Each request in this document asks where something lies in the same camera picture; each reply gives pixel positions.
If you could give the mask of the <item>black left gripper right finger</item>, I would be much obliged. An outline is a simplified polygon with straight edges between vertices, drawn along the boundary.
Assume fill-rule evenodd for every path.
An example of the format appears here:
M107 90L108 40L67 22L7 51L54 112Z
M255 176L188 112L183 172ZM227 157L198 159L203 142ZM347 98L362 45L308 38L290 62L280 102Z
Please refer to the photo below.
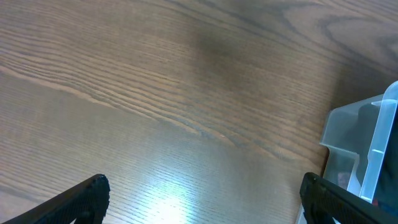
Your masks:
M312 172L303 177L300 198L308 224L397 224L396 216Z

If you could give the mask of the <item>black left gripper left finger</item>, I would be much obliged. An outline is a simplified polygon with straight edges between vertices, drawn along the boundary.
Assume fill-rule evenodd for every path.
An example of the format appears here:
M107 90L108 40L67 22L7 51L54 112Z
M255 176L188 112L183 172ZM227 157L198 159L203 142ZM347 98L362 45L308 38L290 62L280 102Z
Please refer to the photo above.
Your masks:
M96 174L4 224L102 224L109 193L106 176Z

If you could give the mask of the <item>black garment with tape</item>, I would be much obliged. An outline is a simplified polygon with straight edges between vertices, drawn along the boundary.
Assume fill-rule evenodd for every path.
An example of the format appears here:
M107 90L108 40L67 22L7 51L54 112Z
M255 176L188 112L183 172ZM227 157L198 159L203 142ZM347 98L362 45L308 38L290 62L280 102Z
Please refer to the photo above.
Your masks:
M358 128L361 131L357 146L363 153L362 161L368 157L371 139L373 138L379 108L367 104L359 109ZM373 204L386 212L397 215L397 119L394 120L386 153L377 181Z

